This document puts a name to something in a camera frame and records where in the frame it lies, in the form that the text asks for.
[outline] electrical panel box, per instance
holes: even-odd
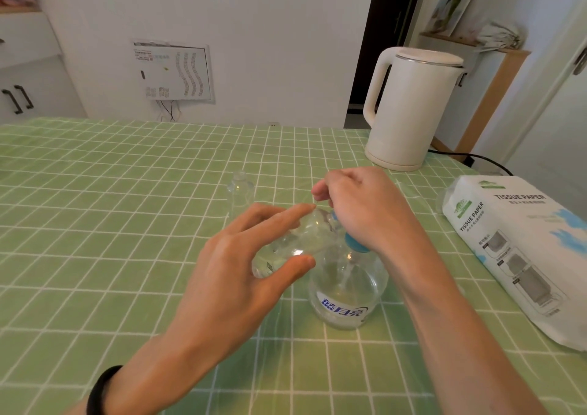
[[[133,44],[137,77],[148,100],[214,100],[208,46]]]

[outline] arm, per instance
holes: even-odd
[[[347,231],[383,260],[414,322],[444,413],[547,413],[381,169],[331,171],[312,193],[330,200]]]
[[[299,225],[314,205],[254,204],[204,246],[177,312],[107,383],[106,415],[154,414],[178,401],[249,339],[284,290],[314,265],[296,256],[265,279],[253,276],[259,248]],[[86,413],[86,400],[69,415]]]

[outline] green checkered tablecloth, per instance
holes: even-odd
[[[0,412],[60,413],[170,322],[244,167],[257,200],[311,201],[328,169],[368,165],[367,131],[36,119],[0,127]],[[555,414],[587,414],[587,356],[539,332],[444,217],[472,170],[430,155],[391,173],[467,299]],[[356,331],[287,291],[256,335],[166,414],[439,413],[392,284]]]

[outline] clear plastic bottle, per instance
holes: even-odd
[[[314,311],[339,329],[355,329],[377,307],[389,275],[379,257],[348,233],[316,257],[308,293]]]
[[[333,214],[316,208],[301,218],[300,226],[257,252],[253,259],[253,274],[265,278],[291,256],[315,255],[336,244],[343,229]]]
[[[255,186],[246,179],[245,171],[236,171],[228,188],[228,218],[232,221],[255,201]]]

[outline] black wristband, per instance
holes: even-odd
[[[100,375],[96,384],[87,398],[86,415],[104,415],[104,407],[102,405],[102,394],[106,383],[118,372],[122,366],[114,366],[104,371]]]

